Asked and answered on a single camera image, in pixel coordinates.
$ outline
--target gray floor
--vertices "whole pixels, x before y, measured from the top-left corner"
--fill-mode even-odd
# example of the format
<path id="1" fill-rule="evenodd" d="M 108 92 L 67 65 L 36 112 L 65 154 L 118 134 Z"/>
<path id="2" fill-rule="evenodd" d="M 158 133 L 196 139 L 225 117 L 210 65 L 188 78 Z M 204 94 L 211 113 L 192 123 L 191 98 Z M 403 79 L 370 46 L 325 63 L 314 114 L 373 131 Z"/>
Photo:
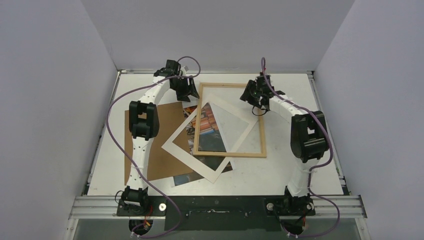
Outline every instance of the gray floor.
<path id="1" fill-rule="evenodd" d="M 329 229 L 335 219 L 308 219 L 309 228 L 304 234 L 315 234 Z M 165 220 L 155 220 L 153 228 L 146 234 L 154 235 L 163 232 Z M 161 240 L 281 240 L 287 236 L 283 231 L 266 232 L 261 229 L 247 231 L 174 231 L 166 236 L 158 237 Z M 130 238 L 128 220 L 98 220 L 80 219 L 75 232 L 74 240 L 134 240 Z M 357 225 L 354 219 L 341 219 L 339 226 L 331 233 L 315 238 L 316 240 L 360 240 Z"/>

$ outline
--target white table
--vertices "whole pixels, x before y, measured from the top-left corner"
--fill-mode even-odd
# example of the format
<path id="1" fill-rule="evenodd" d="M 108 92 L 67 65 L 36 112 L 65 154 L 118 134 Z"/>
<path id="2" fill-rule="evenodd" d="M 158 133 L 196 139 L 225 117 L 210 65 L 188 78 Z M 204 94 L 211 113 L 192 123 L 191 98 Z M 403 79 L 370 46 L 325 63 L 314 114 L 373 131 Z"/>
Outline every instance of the white table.
<path id="1" fill-rule="evenodd" d="M 206 73 L 194 80 L 199 89 L 199 82 L 205 83 L 247 83 L 257 74 Z M 117 85 L 115 98 L 141 86 L 151 84 L 152 74 L 122 74 Z M 296 103 L 312 111 L 318 110 L 308 76 L 306 74 L 272 74 L 272 84 L 276 90 L 285 92 Z M 130 101 L 138 100 L 145 90 L 132 93 L 117 102 L 110 114 L 109 123 L 117 141 L 124 145 L 124 111 Z M 176 102 L 176 94 L 169 90 L 159 104 Z M 152 181 L 156 187 L 171 196 L 224 196 L 224 195 L 282 195 L 289 183 L 291 172 L 296 163 L 290 148 L 290 126 L 280 116 L 268 112 L 264 116 L 267 158 L 233 158 L 234 170 L 222 173 L 215 183 L 206 179 L 174 186 L 173 177 Z M 320 160 L 328 160 L 329 151 Z M 88 190 L 89 196 L 114 196 L 123 190 L 124 154 L 112 141 L 109 133 L 104 132 L 99 142 L 94 159 L 94 171 Z M 314 173 L 312 190 L 321 195 L 342 195 L 342 187 L 334 162 L 319 168 Z M 159 195 L 149 188 L 149 195 Z"/>

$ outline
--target white wall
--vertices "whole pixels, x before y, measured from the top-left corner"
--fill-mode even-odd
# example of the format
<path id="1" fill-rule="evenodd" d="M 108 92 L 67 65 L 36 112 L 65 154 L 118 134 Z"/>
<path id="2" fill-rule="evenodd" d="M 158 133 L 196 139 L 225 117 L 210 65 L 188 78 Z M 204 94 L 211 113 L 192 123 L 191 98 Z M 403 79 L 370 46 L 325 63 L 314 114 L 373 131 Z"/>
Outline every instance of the white wall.
<path id="1" fill-rule="evenodd" d="M 118 69 L 313 70 L 354 0 L 81 0 Z"/>
<path id="2" fill-rule="evenodd" d="M 375 240 L 423 239 L 424 1 L 356 0 L 315 72 Z"/>
<path id="3" fill-rule="evenodd" d="M 116 74 L 79 0 L 0 2 L 0 239 L 63 237 Z"/>

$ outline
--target wooden frame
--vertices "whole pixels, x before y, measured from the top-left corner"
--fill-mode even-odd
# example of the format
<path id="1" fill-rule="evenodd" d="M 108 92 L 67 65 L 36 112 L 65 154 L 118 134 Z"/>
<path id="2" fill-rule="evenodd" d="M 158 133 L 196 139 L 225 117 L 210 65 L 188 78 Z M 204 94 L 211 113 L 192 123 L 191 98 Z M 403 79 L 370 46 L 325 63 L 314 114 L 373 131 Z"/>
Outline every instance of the wooden frame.
<path id="1" fill-rule="evenodd" d="M 199 87 L 199 100 L 198 106 L 203 106 L 203 88 L 240 88 L 244 89 L 245 83 L 208 83 L 201 82 Z M 202 108 L 198 107 L 196 110 L 196 123 L 201 121 Z M 218 152 L 218 151 L 199 151 L 199 137 L 200 137 L 200 124 L 196 124 L 194 128 L 194 145 L 193 155 L 195 156 L 219 156 L 219 157 L 234 157 L 234 158 L 266 158 L 267 157 L 267 145 L 265 142 L 265 126 L 264 119 L 262 116 L 258 116 L 259 121 L 259 139 L 260 139 L 260 152 Z"/>

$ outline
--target brown cardboard backing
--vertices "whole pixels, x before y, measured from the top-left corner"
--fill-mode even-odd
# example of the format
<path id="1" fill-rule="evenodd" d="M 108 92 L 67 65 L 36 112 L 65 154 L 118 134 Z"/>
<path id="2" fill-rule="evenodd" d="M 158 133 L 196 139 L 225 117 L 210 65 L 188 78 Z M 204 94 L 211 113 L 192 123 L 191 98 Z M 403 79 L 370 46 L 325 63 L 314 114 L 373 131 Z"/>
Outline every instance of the brown cardboard backing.
<path id="1" fill-rule="evenodd" d="M 157 106 L 159 117 L 159 133 L 153 139 L 148 157 L 147 180 L 157 180 L 182 174 L 192 173 L 193 170 L 180 160 L 169 154 L 162 145 L 170 138 L 177 128 L 184 122 L 183 104 L 174 102 Z M 133 138 L 129 129 L 129 112 L 125 111 L 125 143 L 124 149 L 133 156 Z M 178 147 L 190 153 L 189 138 L 186 131 L 182 131 L 173 141 Z M 130 177 L 131 161 L 125 157 L 124 183 L 127 185 Z"/>

